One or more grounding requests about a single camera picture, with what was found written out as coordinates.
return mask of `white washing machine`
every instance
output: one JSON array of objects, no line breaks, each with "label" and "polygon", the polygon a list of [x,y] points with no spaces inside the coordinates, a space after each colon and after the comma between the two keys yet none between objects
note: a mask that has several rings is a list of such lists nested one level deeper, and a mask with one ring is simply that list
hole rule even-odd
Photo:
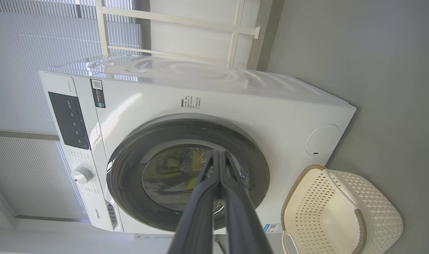
[{"label": "white washing machine", "polygon": [[149,56],[40,76],[91,223],[128,233],[172,234],[212,149],[233,155],[263,226],[279,223],[300,172],[327,162],[356,111],[288,75]]}]

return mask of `basket handle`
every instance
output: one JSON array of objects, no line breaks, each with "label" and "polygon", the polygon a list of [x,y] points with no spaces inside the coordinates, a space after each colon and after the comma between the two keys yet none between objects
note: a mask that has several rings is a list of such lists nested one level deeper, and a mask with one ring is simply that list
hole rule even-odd
[{"label": "basket handle", "polygon": [[340,195],[342,195],[346,200],[348,200],[348,202],[354,207],[354,209],[360,209],[360,207],[358,207],[358,205],[351,199],[349,198],[341,189],[340,187],[338,187],[338,185],[335,183],[334,179],[332,179],[331,175],[329,174],[329,170],[328,169],[324,169],[323,170],[323,174],[326,176],[327,180],[329,181],[329,183],[332,185],[332,187],[335,189],[335,191],[337,191],[338,193],[340,193]]},{"label": "basket handle", "polygon": [[293,242],[293,245],[295,246],[296,252],[297,252],[298,254],[300,254],[300,253],[299,253],[299,250],[298,250],[298,246],[296,246],[296,244],[295,244],[295,240],[293,240],[292,235],[291,235],[288,231],[286,231],[286,230],[285,230],[284,232],[282,232],[282,247],[284,248],[284,252],[285,252],[285,254],[289,254],[288,249],[287,249],[287,243],[285,243],[285,236],[286,236],[286,235],[289,235],[289,236],[290,236],[291,241]]}]

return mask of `dial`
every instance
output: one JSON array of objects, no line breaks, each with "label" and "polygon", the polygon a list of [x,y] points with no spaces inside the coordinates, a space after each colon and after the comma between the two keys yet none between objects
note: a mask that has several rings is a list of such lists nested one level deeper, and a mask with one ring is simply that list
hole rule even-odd
[{"label": "dial", "polygon": [[81,185],[85,185],[90,179],[92,179],[92,172],[82,166],[78,166],[73,170],[71,175],[73,180]]}]

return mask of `plastic laundry basket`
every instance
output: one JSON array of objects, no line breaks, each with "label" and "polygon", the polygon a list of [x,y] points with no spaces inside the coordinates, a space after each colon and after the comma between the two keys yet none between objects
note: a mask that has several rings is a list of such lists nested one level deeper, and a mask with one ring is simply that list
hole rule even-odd
[{"label": "plastic laundry basket", "polygon": [[282,245],[289,235],[299,254],[382,254],[403,222],[389,200],[361,176],[307,167],[281,213]]}]

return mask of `sticker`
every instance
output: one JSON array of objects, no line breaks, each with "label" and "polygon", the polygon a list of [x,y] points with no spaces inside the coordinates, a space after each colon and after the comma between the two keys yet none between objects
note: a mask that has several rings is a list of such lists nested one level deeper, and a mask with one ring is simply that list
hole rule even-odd
[{"label": "sticker", "polygon": [[95,106],[98,108],[106,108],[105,96],[103,95],[103,85],[101,80],[91,79],[92,95],[94,96]]},{"label": "sticker", "polygon": [[182,108],[200,108],[200,97],[190,96],[186,95],[182,98],[182,101],[180,102],[180,107]]},{"label": "sticker", "polygon": [[266,224],[265,233],[282,233],[282,224]]}]

